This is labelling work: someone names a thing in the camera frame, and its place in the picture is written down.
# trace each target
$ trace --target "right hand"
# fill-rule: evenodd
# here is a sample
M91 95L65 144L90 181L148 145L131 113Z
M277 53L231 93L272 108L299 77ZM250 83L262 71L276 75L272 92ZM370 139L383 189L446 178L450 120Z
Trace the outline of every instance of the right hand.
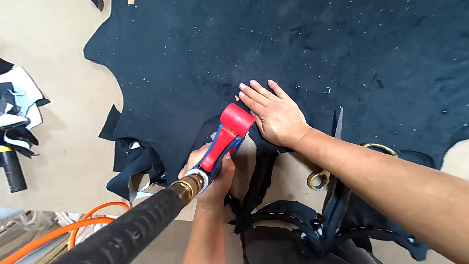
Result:
M251 80L250 87L239 84L239 97L251 109L262 136L277 146L294 149L311 127L296 103L272 80L267 91L257 81Z

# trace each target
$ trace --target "beige table surface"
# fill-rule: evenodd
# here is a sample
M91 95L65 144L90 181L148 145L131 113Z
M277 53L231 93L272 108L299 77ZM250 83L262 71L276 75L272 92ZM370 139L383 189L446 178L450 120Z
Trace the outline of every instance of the beige table surface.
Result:
M98 138L112 104L122 107L121 91L109 69L83 57L84 45L110 14L109 1L103 12L90 0L0 1L0 57L24 67L52 102L40 108L44 124L32 130L41 143L32 150L40 155L20 157L29 188L10 194L0 180L0 207L84 213L122 200L106 190L117 174L113 142ZM242 196L255 164L254 142L245 140L235 163L233 191ZM264 203L297 200L321 211L325 191L305 184L314 168L298 154L281 154ZM468 178L469 142L448 152L444 170ZM178 219L192 220L194 206Z

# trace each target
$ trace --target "brass coupling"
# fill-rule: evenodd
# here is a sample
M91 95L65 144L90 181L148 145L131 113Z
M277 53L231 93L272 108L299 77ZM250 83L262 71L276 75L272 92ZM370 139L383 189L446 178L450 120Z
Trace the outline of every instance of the brass coupling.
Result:
M184 206L199 193L204 186L204 178L199 174L190 174L173 182L168 189L174 190L182 199Z

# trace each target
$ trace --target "left hand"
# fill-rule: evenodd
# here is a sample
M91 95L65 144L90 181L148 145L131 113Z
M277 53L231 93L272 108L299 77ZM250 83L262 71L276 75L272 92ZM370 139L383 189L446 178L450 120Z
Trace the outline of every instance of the left hand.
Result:
M192 151L187 161L187 164L184 166L181 172L179 172L178 178L183 178L186 172L197 162L202 159L202 157L207 152L210 143L205 146L202 146L198 150ZM219 208L220 205L223 207L223 202L225 199L225 195L227 195L228 190L231 187L231 181L233 179L233 174L235 172L235 165L231 160L229 153L223 157L221 162L220 171L215 179L213 179L212 183L207 187L207 189L197 195L197 204L202 206L203 209L216 209Z

